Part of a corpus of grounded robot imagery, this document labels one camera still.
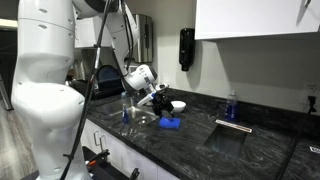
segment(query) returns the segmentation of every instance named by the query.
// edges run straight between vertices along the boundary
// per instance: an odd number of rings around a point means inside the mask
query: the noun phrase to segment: sink
[[[218,125],[204,145],[215,152],[238,159],[246,136],[246,132]]]
[[[146,106],[137,107],[137,106],[134,106],[134,104],[135,103],[131,101],[131,104],[127,108],[129,124],[131,126],[142,126],[158,119],[158,117],[153,113],[153,110],[151,107],[146,107]],[[110,117],[117,118],[119,120],[122,119],[121,100],[108,103],[105,107],[106,107],[105,112],[109,114]]]

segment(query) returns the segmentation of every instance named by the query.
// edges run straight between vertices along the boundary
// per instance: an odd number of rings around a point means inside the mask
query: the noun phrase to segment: white cabinet
[[[320,1],[197,0],[196,39],[318,32]]]
[[[125,143],[108,133],[107,131],[94,124],[92,121],[87,120],[84,131],[81,137],[81,143],[83,146],[87,146],[95,153],[101,152],[100,146],[95,145],[94,133],[100,136],[96,137],[97,143],[101,142],[103,149],[108,149],[110,155],[108,161],[113,167],[118,169],[124,175],[130,177],[132,171],[135,168],[139,168],[139,180],[176,180],[175,176],[159,167],[157,164],[141,155]]]

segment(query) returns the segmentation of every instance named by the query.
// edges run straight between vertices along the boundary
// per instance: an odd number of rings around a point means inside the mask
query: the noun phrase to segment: black marble countertop
[[[106,104],[120,96],[93,101],[88,119],[180,179],[276,179],[293,132],[244,121],[241,124],[253,132],[247,135],[240,158],[232,158],[204,146],[217,126],[215,120],[222,117],[225,101],[177,90],[169,94],[187,103],[185,111],[176,114],[181,118],[179,130],[162,129],[159,120],[140,128],[124,126],[106,113]],[[320,141],[313,137],[300,139],[283,179],[320,179],[320,154],[309,148],[320,148]]]

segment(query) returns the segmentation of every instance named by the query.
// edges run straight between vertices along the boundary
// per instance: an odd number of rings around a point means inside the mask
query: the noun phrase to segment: paper towel dispenser
[[[153,61],[153,25],[152,18],[142,14],[134,14],[134,20],[140,32],[140,38],[133,49],[136,63],[151,63]]]

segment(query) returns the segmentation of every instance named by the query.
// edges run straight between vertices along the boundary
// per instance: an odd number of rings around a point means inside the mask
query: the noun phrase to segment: white wall
[[[320,40],[312,39],[197,41],[195,63],[182,72],[179,33],[194,27],[196,0],[129,0],[128,5],[153,18],[154,66],[159,81],[173,88],[223,98],[235,89],[241,101],[305,111],[299,103],[304,82],[320,82]]]

